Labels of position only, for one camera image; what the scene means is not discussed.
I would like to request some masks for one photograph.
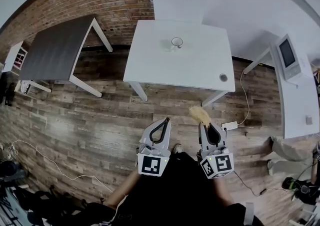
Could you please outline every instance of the cable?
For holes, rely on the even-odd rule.
[[[247,103],[247,105],[248,105],[248,113],[246,114],[246,117],[244,118],[244,120],[243,120],[241,123],[239,123],[238,125],[241,125],[243,122],[246,121],[246,119],[247,119],[247,117],[248,117],[248,115],[249,115],[249,112],[250,112],[250,106],[249,106],[247,94],[246,94],[245,89],[244,89],[244,87],[242,86],[242,83],[241,83],[241,79],[242,79],[242,75],[243,75],[243,74],[244,74],[244,73],[242,72],[242,73],[241,73],[241,77],[240,77],[240,85],[241,85],[241,88],[242,88],[243,91],[244,91],[245,99],[246,99],[246,101],[247,101],[246,103]]]
[[[300,176],[302,176],[302,174],[303,174],[309,167],[312,167],[312,166],[314,166],[314,165],[317,164],[317,163],[318,163],[318,161],[315,162],[315,163],[313,163],[313,164],[311,164],[311,165],[308,166],[305,170],[303,170],[302,173],[301,173],[301,174],[298,176],[298,178],[296,179],[296,181],[299,180]]]
[[[236,176],[239,177],[239,179],[241,180],[241,182],[243,183],[244,186],[246,186],[248,189],[250,189],[250,191],[252,192],[253,195],[255,195],[256,197],[261,196],[262,194],[264,194],[267,190],[277,190],[277,191],[285,191],[285,192],[295,192],[294,190],[285,190],[285,189],[277,189],[277,188],[266,188],[263,189],[258,195],[254,193],[254,191],[252,190],[252,188],[250,188],[248,185],[246,185],[244,183],[244,181],[241,179],[241,177],[237,174],[236,171],[234,171],[234,173],[236,174]]]
[[[28,142],[26,142],[26,141],[17,140],[17,141],[14,141],[14,142],[11,144],[11,146],[10,146],[8,149],[9,149],[9,151],[13,152],[13,157],[18,156],[18,154],[19,154],[19,153],[18,153],[18,150],[14,147],[14,143],[16,143],[16,142],[23,142],[23,143],[25,143],[25,144],[30,145],[32,148],[34,148],[37,152],[39,152],[39,153],[40,153],[43,157],[45,157],[47,160],[53,162],[53,163],[56,165],[56,167],[59,169],[60,173],[61,173],[63,176],[65,176],[65,177],[67,177],[68,179],[70,179],[71,181],[74,181],[74,180],[76,180],[76,179],[78,179],[78,178],[80,178],[80,177],[94,178],[94,179],[96,179],[100,184],[102,184],[104,187],[106,187],[110,192],[113,192],[107,185],[105,185],[104,183],[102,183],[96,176],[81,175],[81,176],[77,176],[77,177],[75,177],[75,178],[73,178],[73,179],[70,178],[69,176],[67,176],[67,175],[65,175],[64,173],[62,173],[61,169],[59,168],[59,166],[56,164],[55,161],[49,159],[46,155],[42,154],[35,146],[33,146],[32,144],[30,144],[30,143],[28,143]]]

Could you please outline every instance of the electrical outlet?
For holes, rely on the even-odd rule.
[[[221,128],[224,130],[226,128],[226,130],[231,130],[231,129],[236,129],[238,128],[238,123],[237,121],[232,121],[232,122],[228,122],[228,123],[222,123],[221,124]]]

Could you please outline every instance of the white table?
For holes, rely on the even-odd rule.
[[[317,89],[313,78],[303,85],[294,85],[285,80],[281,67],[280,55],[274,44],[270,44],[243,72],[247,74],[259,63],[272,58],[278,81],[281,126],[283,138],[305,136],[319,132],[319,104]],[[312,124],[307,125],[306,116],[312,117]]]
[[[139,20],[124,78],[143,101],[140,83],[212,89],[202,106],[235,91],[235,77],[227,31],[208,25],[161,20]],[[182,47],[171,51],[172,39]],[[227,80],[221,81],[225,74]]]

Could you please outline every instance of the computer screen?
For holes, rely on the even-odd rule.
[[[285,62],[284,63],[285,67],[290,66],[296,61],[288,39],[286,39],[283,43],[281,43],[279,48],[283,57],[283,61]]]

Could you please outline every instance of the table leg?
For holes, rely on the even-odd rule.
[[[141,98],[142,101],[147,101],[148,100],[148,97],[145,94],[144,90],[142,89],[140,83],[138,83],[136,81],[128,81],[128,83],[131,85],[131,87],[138,94],[138,96]]]
[[[16,86],[15,86],[14,91],[15,91],[15,92],[18,92],[18,91],[20,90],[20,88],[21,88],[21,81],[19,80],[18,83],[17,83]]]
[[[19,76],[19,74],[17,74],[16,72],[10,71],[11,73],[15,74],[16,76]]]
[[[90,87],[88,84],[84,83],[83,81],[79,80],[77,77],[75,77],[73,75],[70,76],[69,81],[72,82],[74,85],[84,89],[87,92],[90,92],[91,94],[93,94],[97,97],[102,97],[102,94],[99,91]]]
[[[36,82],[34,82],[34,81],[26,80],[26,82],[29,83],[29,84],[30,84],[31,86],[33,86],[33,87],[36,87],[36,88],[38,88],[38,89],[42,89],[43,91],[46,91],[46,92],[48,92],[48,93],[51,93],[51,89],[46,88],[46,87],[44,87],[44,86],[42,86],[42,85],[40,85],[40,84],[38,84],[38,83],[36,83]]]
[[[202,102],[202,106],[206,107],[210,105],[211,103],[215,102],[216,100],[226,95],[227,93],[228,91],[216,90],[210,97],[208,97],[205,101]]]
[[[92,27],[94,28],[94,30],[96,31],[96,33],[98,34],[98,36],[100,37],[101,41],[103,42],[103,44],[105,45],[105,47],[107,48],[107,50],[109,52],[112,52],[113,49],[108,41],[108,39],[106,38],[105,34],[103,33],[101,27],[99,26],[97,20],[94,18],[92,21]]]
[[[297,222],[295,222],[293,220],[289,220],[289,223],[294,225],[294,226],[301,226],[301,224],[298,224]]]
[[[270,52],[270,47],[268,47],[264,52],[262,52],[250,65],[248,65],[244,70],[244,74],[249,73],[254,69],[258,64],[260,64],[263,58]]]
[[[43,82],[46,85],[50,85],[50,83],[48,83],[47,81],[42,80],[41,82]]]

